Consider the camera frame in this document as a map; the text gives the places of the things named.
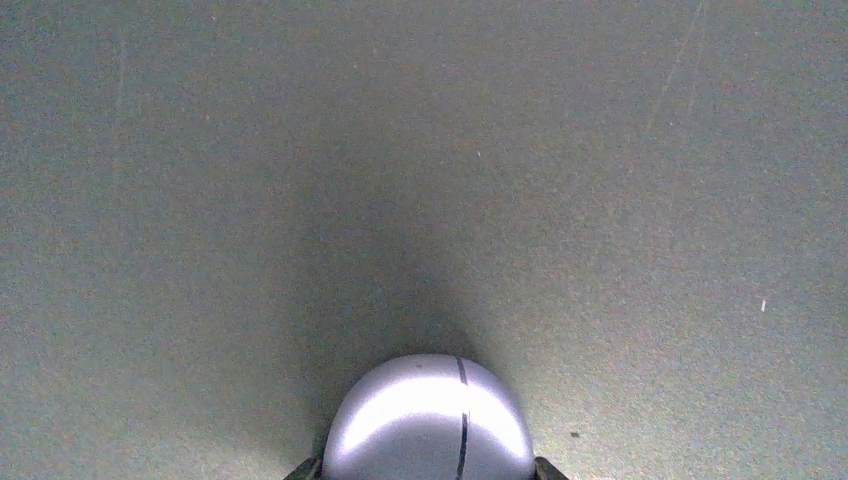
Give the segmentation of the purple earbud charging case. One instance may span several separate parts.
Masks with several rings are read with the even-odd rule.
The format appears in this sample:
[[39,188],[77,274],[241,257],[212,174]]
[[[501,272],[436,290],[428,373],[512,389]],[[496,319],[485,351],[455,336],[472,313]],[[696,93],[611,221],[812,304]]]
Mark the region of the purple earbud charging case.
[[325,443],[324,479],[533,479],[516,396],[460,356],[389,360],[348,392]]

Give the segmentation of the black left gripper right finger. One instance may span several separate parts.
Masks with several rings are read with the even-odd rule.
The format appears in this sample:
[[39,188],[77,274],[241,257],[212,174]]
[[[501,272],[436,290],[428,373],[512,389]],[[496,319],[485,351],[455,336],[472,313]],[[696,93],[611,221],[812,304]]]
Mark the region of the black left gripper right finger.
[[536,480],[569,480],[555,465],[547,458],[538,456],[535,461]]

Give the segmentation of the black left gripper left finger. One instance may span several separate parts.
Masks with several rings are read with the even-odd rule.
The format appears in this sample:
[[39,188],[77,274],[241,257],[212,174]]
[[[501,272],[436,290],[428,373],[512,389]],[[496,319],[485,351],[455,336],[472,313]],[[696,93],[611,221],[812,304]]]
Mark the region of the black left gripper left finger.
[[317,480],[321,477],[322,460],[310,457],[301,462],[284,480]]

